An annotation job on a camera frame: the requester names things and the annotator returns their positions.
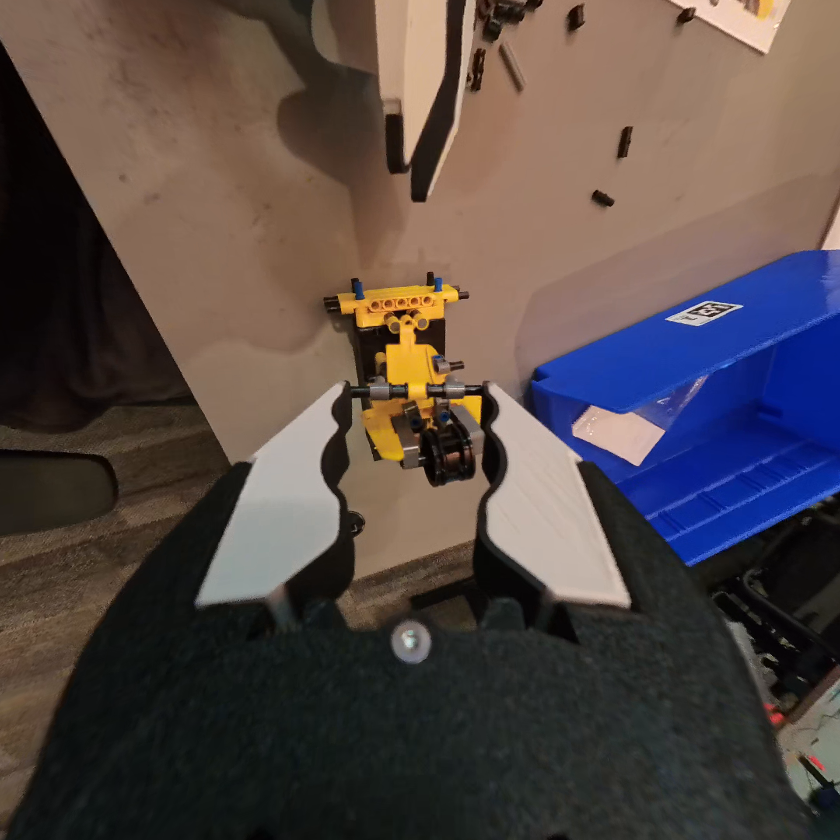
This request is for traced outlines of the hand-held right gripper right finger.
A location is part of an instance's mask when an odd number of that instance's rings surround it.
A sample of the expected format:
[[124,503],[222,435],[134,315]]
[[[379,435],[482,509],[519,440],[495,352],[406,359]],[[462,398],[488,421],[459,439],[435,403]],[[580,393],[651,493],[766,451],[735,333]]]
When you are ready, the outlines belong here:
[[569,631],[568,608],[627,612],[632,596],[581,473],[581,460],[498,384],[483,386],[481,469],[473,570],[488,598],[521,623]]

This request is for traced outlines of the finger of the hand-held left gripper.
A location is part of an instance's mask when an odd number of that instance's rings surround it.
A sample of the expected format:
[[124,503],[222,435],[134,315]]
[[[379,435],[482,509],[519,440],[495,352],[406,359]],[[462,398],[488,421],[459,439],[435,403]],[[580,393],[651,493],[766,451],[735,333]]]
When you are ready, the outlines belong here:
[[385,158],[425,203],[460,122],[472,56],[475,1],[377,1],[375,36]]

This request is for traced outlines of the yellow toy brick model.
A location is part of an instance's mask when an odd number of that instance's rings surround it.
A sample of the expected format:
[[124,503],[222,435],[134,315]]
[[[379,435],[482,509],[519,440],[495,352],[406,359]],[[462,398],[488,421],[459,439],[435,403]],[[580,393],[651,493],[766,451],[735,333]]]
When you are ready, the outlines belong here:
[[466,384],[465,363],[445,353],[447,308],[468,298],[429,271],[398,287],[353,278],[349,291],[322,300],[330,317],[352,324],[352,394],[373,459],[420,469],[432,487],[473,479],[483,448],[483,387]]

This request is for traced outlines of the clear plastic bag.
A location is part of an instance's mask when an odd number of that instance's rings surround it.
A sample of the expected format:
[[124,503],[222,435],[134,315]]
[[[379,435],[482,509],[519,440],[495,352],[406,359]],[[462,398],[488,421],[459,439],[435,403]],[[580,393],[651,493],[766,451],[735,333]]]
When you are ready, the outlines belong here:
[[614,413],[589,406],[572,423],[571,434],[639,467],[695,399],[707,379],[708,376],[701,376],[630,413]]

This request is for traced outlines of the grey toy axle piece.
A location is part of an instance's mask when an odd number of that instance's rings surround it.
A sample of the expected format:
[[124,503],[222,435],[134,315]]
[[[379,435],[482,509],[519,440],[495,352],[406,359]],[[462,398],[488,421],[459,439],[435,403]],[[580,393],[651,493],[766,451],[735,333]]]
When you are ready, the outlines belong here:
[[507,41],[502,41],[498,47],[498,53],[514,88],[518,93],[523,93],[527,86],[527,80],[520,68],[513,48]]

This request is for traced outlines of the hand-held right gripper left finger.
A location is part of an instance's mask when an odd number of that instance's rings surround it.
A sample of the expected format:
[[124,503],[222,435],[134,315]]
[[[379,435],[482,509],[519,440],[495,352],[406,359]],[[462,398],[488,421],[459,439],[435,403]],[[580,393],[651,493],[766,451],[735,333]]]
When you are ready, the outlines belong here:
[[290,631],[348,589],[354,538],[340,482],[350,467],[352,403],[350,383],[339,382],[253,455],[197,609],[261,604]]

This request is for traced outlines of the paper instruction sheet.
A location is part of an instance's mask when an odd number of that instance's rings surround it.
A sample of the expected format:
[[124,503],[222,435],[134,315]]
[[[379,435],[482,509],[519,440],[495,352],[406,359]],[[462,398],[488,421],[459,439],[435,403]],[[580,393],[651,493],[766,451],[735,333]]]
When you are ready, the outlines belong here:
[[770,52],[790,1],[672,1],[697,9],[699,19],[762,55]]

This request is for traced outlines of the person's black clothed torso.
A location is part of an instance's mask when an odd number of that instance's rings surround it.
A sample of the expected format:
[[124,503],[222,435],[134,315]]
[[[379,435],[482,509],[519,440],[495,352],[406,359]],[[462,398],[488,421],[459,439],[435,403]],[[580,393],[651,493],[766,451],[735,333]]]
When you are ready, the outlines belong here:
[[194,402],[2,46],[2,425],[63,434],[115,406]]

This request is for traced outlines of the blue plastic bin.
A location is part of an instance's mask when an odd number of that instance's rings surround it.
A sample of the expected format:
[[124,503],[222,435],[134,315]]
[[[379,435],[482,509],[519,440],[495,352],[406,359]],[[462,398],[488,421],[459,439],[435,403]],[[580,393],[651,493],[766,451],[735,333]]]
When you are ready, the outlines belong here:
[[[839,252],[788,255],[542,364],[540,422],[692,566],[838,492]],[[643,464],[571,434],[707,382]]]

